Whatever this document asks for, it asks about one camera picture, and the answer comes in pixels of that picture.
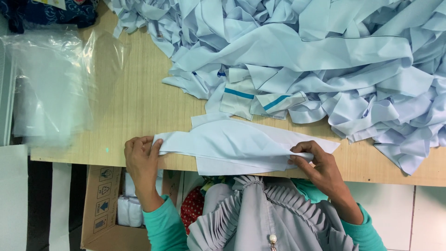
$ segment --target clear plastic bag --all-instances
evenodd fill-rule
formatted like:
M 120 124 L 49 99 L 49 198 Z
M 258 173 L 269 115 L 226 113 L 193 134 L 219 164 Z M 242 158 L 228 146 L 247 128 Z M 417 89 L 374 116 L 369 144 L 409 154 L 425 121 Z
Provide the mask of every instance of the clear plastic bag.
M 72 25 L 37 26 L 0 38 L 17 67 L 13 134 L 26 136 L 33 146 L 66 147 L 73 134 L 91 130 L 91 106 L 99 91 L 98 51 L 104 45 L 112 48 L 107 63 L 113 71 L 107 74 L 114 80 L 129 52 L 128 46 L 103 31 L 93 30 L 84 44 Z M 114 81 L 109 82 L 107 89 L 113 86 Z

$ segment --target hand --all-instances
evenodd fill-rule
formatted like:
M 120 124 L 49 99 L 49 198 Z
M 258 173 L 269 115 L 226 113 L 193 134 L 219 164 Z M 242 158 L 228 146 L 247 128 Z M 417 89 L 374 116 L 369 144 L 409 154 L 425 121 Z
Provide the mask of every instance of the hand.
M 313 140 L 300 142 L 290 151 L 294 153 L 308 152 L 314 155 L 314 168 L 305 159 L 295 155 L 290 156 L 288 164 L 296 164 L 300 167 L 310 181 L 331 199 L 331 203 L 341 219 L 351 224 L 361 225 L 363 222 L 362 212 L 342 180 L 335 157 L 324 152 Z
M 125 143 L 124 155 L 127 172 L 135 184 L 135 194 L 145 212 L 158 209 L 164 200 L 155 188 L 158 154 L 162 139 L 152 146 L 153 136 L 134 137 Z

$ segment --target blue stripe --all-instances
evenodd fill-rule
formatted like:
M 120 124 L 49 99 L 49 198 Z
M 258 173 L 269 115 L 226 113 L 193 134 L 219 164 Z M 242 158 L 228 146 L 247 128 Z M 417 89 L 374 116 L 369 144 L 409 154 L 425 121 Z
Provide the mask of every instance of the blue stripe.
M 234 95 L 240 96 L 242 98 L 254 99 L 254 95 L 247 94 L 247 93 L 244 93 L 244 92 L 238 92 L 236 90 L 232 90 L 232 89 L 229 89 L 229 88 L 225 88 L 224 92 L 227 92 L 227 93 L 230 93 L 230 94 L 234 94 Z
M 266 111 L 266 110 L 270 109 L 271 107 L 277 105 L 278 103 L 280 103 L 280 101 L 286 99 L 287 97 L 289 97 L 289 95 L 282 95 L 282 96 L 278 97 L 276 100 L 274 100 L 273 102 L 264 106 L 263 109 L 265 109 L 265 111 Z

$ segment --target person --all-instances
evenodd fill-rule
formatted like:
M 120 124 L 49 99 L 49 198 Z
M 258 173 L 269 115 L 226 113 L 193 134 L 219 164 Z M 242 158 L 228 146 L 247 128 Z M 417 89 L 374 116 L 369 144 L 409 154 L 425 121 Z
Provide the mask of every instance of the person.
M 232 188 L 216 184 L 207 191 L 202 216 L 189 226 L 187 236 L 172 201 L 155 189 L 162 140 L 152 142 L 153 136 L 135 137 L 124 150 L 152 251 L 387 250 L 370 215 L 342 180 L 334 156 L 315 141 L 290 149 L 312 153 L 314 167 L 299 156 L 288 160 L 309 181 L 294 179 L 291 187 L 290 179 L 240 176 Z M 313 197 L 317 203 L 310 204 Z

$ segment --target pleated gray headscarf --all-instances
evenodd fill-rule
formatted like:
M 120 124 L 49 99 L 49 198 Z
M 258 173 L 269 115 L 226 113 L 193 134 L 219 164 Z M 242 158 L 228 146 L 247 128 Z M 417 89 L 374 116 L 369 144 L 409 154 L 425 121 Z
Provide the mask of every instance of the pleated gray headscarf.
M 206 193 L 203 215 L 189 226 L 191 251 L 358 251 L 328 201 L 305 201 L 290 179 L 240 176 Z

